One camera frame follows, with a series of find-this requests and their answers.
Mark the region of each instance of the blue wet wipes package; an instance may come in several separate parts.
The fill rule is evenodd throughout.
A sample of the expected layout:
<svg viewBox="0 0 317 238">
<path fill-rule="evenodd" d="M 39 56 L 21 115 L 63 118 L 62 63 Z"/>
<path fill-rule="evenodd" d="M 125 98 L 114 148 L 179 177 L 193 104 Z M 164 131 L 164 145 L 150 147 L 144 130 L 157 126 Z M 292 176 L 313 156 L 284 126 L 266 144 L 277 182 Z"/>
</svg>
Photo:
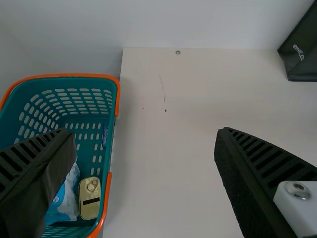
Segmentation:
<svg viewBox="0 0 317 238">
<path fill-rule="evenodd" d="M 108 124 L 104 123 L 104 132 L 103 132 L 103 148 L 106 147 L 108 137 Z"/>
<path fill-rule="evenodd" d="M 50 208 L 45 215 L 45 224 L 49 226 L 55 222 L 76 221 L 79 215 L 78 183 L 80 172 L 75 162 L 65 182 L 55 195 Z"/>
</svg>

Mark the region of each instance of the basket hole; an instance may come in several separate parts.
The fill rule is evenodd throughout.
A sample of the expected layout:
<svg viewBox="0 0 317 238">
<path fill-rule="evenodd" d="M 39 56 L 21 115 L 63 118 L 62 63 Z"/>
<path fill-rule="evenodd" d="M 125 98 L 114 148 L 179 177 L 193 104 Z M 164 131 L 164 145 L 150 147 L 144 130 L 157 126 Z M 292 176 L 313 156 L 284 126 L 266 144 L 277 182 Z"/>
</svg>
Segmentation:
<svg viewBox="0 0 317 238">
<path fill-rule="evenodd" d="M 51 90 L 46 90 L 46 91 L 43 91 L 42 94 L 45 95 L 45 94 L 48 94 L 48 93 L 51 93 L 51 92 L 52 92 Z"/>
<path fill-rule="evenodd" d="M 18 135 L 22 135 L 23 131 L 24 131 L 24 126 L 22 125 L 22 126 L 20 127 L 19 132 L 18 132 Z"/>
<path fill-rule="evenodd" d="M 27 128 L 24 133 L 24 138 L 28 138 L 29 133 L 30 133 L 30 129 Z"/>
<path fill-rule="evenodd" d="M 37 94 L 37 95 L 34 95 L 32 98 L 31 98 L 31 102 L 33 102 L 35 99 L 37 99 L 39 97 L 39 95 Z"/>
<path fill-rule="evenodd" d="M 35 109 L 34 107 L 31 107 L 30 111 L 29 111 L 29 114 L 32 114 L 34 112 L 34 109 Z"/>
<path fill-rule="evenodd" d="M 36 122 L 36 123 L 34 124 L 34 129 L 36 130 L 36 129 L 38 128 L 38 126 L 39 126 L 39 123 Z"/>
<path fill-rule="evenodd" d="M 34 131 L 32 131 L 29 138 L 32 138 L 34 136 L 34 134 L 35 134 Z"/>
<path fill-rule="evenodd" d="M 35 118 L 38 116 L 39 112 L 40 112 L 39 110 L 36 110 L 36 111 L 34 112 L 34 117 L 35 117 Z"/>
<path fill-rule="evenodd" d="M 35 106 L 37 106 L 38 104 L 40 104 L 43 101 L 42 98 L 40 98 L 39 100 L 36 101 Z"/>
<path fill-rule="evenodd" d="M 25 123 L 25 124 L 28 123 L 29 119 L 30 119 L 30 117 L 29 117 L 29 116 L 26 116 L 25 119 L 24 119 L 24 123 Z"/>
<path fill-rule="evenodd" d="M 43 107 L 45 107 L 46 106 L 46 103 L 42 103 L 41 105 L 40 105 L 40 109 L 42 109 Z"/>
<path fill-rule="evenodd" d="M 57 98 L 53 98 L 53 99 L 49 100 L 50 103 L 55 102 L 55 101 L 57 101 Z"/>
<path fill-rule="evenodd" d="M 19 116 L 19 120 L 23 120 L 23 118 L 24 118 L 24 113 L 21 113 Z"/>
<path fill-rule="evenodd" d="M 34 123 L 34 119 L 32 118 L 32 119 L 30 120 L 29 126 L 33 126 L 33 123 Z"/>
<path fill-rule="evenodd" d="M 44 112 L 46 113 L 46 112 L 48 111 L 48 109 L 50 109 L 50 108 L 51 108 L 50 106 L 46 107 L 46 108 L 44 109 Z"/>
<path fill-rule="evenodd" d="M 25 110 L 25 111 L 26 111 L 26 110 L 28 110 L 28 109 L 29 109 L 29 106 L 30 106 L 30 104 L 29 104 L 29 103 L 25 104 L 25 106 L 24 106 L 24 110 Z"/>
<path fill-rule="evenodd" d="M 47 96 L 45 96 L 47 99 L 48 98 L 53 98 L 53 97 L 55 97 L 55 95 L 54 94 L 49 94 L 49 95 L 47 95 Z"/>
</svg>

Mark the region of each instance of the metal bolt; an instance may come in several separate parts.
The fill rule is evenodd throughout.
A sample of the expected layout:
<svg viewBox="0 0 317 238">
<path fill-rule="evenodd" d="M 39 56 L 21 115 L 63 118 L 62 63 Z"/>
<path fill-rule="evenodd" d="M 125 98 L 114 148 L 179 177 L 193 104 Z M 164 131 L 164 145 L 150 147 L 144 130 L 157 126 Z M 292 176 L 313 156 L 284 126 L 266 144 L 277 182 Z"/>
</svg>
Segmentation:
<svg viewBox="0 0 317 238">
<path fill-rule="evenodd" d="M 289 181 L 285 184 L 286 191 L 301 200 L 308 200 L 311 197 L 310 190 L 300 182 Z"/>
</svg>

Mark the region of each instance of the black bag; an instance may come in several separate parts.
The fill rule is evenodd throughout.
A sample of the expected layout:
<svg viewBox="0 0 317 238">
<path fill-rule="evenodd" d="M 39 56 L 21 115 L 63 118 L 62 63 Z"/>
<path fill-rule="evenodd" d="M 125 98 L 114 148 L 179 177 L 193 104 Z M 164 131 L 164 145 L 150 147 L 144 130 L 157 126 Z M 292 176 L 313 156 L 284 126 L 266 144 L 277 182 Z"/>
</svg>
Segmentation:
<svg viewBox="0 0 317 238">
<path fill-rule="evenodd" d="M 317 1 L 277 51 L 289 81 L 317 82 Z"/>
</svg>

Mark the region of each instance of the teal plastic basket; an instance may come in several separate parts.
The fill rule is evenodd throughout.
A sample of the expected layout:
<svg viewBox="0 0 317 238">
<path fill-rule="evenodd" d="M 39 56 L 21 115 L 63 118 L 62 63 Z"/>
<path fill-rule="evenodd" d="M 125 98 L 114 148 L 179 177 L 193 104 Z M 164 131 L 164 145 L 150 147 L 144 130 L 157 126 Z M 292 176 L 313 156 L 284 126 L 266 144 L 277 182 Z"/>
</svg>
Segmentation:
<svg viewBox="0 0 317 238">
<path fill-rule="evenodd" d="M 80 179 L 97 176 L 102 184 L 99 215 L 94 220 L 46 227 L 44 238 L 96 237 L 106 217 L 111 181 L 110 159 L 120 86 L 108 75 L 54 74 L 13 84 L 0 104 L 0 148 L 66 127 L 75 133 Z M 103 147 L 104 123 L 108 125 Z"/>
</svg>

